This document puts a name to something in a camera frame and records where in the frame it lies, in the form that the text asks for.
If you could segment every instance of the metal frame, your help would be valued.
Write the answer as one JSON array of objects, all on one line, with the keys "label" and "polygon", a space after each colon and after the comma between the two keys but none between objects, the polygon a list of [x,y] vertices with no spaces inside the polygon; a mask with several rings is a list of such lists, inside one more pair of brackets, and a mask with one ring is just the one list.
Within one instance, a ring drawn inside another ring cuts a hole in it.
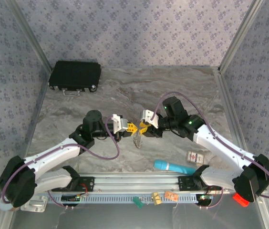
[{"label": "metal frame", "polygon": [[[31,146],[31,141],[33,139],[33,135],[34,135],[35,128],[36,128],[36,125],[37,125],[37,120],[38,120],[38,117],[39,117],[39,114],[40,114],[40,110],[41,110],[41,107],[42,107],[42,104],[43,104],[43,100],[45,98],[47,87],[48,87],[47,82],[44,82],[42,84],[42,87],[41,87],[42,94],[37,100],[37,103],[40,104],[40,106],[33,113],[33,117],[34,117],[33,126],[32,126],[32,130],[30,131],[30,134],[28,136],[29,141],[28,141],[28,144],[26,146],[26,149],[25,149],[25,152],[23,154],[23,157],[25,157],[28,154],[29,148]],[[12,220],[13,220],[13,214],[14,214],[14,212],[12,212],[12,211],[0,211],[0,229],[8,229],[10,227],[10,225],[12,224]]]},{"label": "metal frame", "polygon": [[[165,193],[168,190],[177,194],[205,193],[205,191],[180,192],[178,177],[182,174],[176,172],[100,172],[82,173],[80,176],[94,177],[93,193],[100,194],[150,194]],[[224,193],[228,194],[231,191],[225,189]]]},{"label": "metal frame", "polygon": [[229,66],[232,58],[234,57],[237,49],[239,48],[241,42],[244,40],[245,35],[250,29],[253,21],[255,20],[259,9],[263,5],[264,0],[253,0],[251,3],[242,23],[240,24],[224,58],[219,65],[219,72],[223,74],[227,67]]},{"label": "metal frame", "polygon": [[[198,203],[196,194],[184,194],[178,195],[178,201],[174,202],[170,199],[165,198],[164,193],[158,193],[163,204],[196,204]],[[63,194],[52,194],[52,198],[62,204],[133,204],[133,199],[138,197],[144,204],[152,204],[152,194],[99,194],[92,193],[88,196],[82,196],[78,201],[63,201],[61,202],[61,197]],[[48,200],[48,204],[54,204],[52,199]]]},{"label": "metal frame", "polygon": [[[218,86],[219,95],[221,97],[224,106],[229,129],[231,130],[232,141],[238,147],[248,151],[243,133],[240,128],[240,124],[238,122],[236,111],[234,109],[230,93],[228,91],[226,81],[223,78],[223,76],[219,73],[218,69],[213,69],[213,72],[215,76],[215,81]],[[269,229],[269,199],[259,197],[257,203],[265,228]]]},{"label": "metal frame", "polygon": [[52,72],[52,68],[50,65],[49,60],[47,59],[46,55],[44,54],[37,38],[35,37],[33,31],[31,30],[28,22],[26,21],[25,16],[23,15],[18,3],[16,0],[5,0],[6,4],[8,5],[11,13],[14,15],[17,23],[22,29],[22,32],[28,39],[28,42],[31,44],[32,48],[34,49],[38,59],[44,66],[45,70],[48,74]]}]

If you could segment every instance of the orange tag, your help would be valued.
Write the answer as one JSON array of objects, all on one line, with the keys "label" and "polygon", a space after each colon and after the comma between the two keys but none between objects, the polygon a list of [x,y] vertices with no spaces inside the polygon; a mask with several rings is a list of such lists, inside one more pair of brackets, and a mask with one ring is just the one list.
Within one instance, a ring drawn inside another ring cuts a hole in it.
[{"label": "orange tag", "polygon": [[164,197],[167,198],[167,199],[170,199],[172,201],[175,201],[175,202],[178,201],[178,194],[173,193],[173,192],[166,191],[165,194],[164,194]]}]

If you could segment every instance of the green block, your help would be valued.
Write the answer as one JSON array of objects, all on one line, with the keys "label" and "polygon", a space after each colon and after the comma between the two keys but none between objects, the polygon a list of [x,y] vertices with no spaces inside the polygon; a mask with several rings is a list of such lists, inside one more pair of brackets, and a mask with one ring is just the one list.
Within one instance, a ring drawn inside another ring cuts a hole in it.
[{"label": "green block", "polygon": [[137,205],[138,208],[142,208],[143,205],[144,205],[144,203],[141,202],[141,200],[139,199],[139,197],[134,197],[133,198],[133,202],[134,202],[134,204]]}]

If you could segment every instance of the white bracket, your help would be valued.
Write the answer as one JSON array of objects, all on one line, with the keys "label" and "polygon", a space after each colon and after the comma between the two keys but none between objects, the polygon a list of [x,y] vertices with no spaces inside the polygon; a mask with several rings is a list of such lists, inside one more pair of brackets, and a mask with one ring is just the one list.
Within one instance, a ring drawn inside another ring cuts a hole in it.
[{"label": "white bracket", "polygon": [[232,179],[236,178],[237,176],[239,176],[239,173],[235,170],[228,171],[208,167],[203,170],[200,178],[208,186],[215,185],[234,190],[234,183],[232,182]]},{"label": "white bracket", "polygon": [[158,129],[158,119],[159,117],[155,115],[154,119],[151,120],[152,116],[154,115],[154,112],[150,110],[143,110],[141,115],[141,121],[147,122],[151,125],[153,125],[156,129]]},{"label": "white bracket", "polygon": [[45,196],[33,196],[28,202],[20,207],[22,211],[44,212],[48,198]]},{"label": "white bracket", "polygon": [[128,129],[127,119],[121,118],[120,116],[114,114],[111,120],[114,122],[114,134],[119,131],[125,131]]}]

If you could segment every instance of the gray marble surface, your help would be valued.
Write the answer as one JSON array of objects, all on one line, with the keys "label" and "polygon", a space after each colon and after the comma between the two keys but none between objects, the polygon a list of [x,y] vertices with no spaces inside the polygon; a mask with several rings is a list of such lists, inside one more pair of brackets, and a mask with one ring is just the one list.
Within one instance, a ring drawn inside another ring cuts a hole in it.
[{"label": "gray marble surface", "polygon": [[[93,109],[101,111],[104,119],[111,114],[118,114],[138,124],[141,111],[154,110],[159,98],[169,91],[186,94],[203,111],[213,128],[231,140],[211,68],[104,68],[95,93],[68,97],[61,91],[47,90],[29,155],[42,152],[67,138],[82,123],[86,113]],[[197,114],[190,103],[180,99],[189,114]],[[206,155],[205,164],[228,168],[219,157],[188,139],[179,138],[170,132],[163,136],[143,137],[141,149],[134,146],[132,137],[123,138],[119,142],[121,154],[115,160],[100,160],[85,153],[59,167],[71,165],[78,172],[155,171],[155,159],[196,167],[186,162],[186,154],[191,150]],[[91,150],[106,157],[116,154],[110,138],[95,140]]]}]

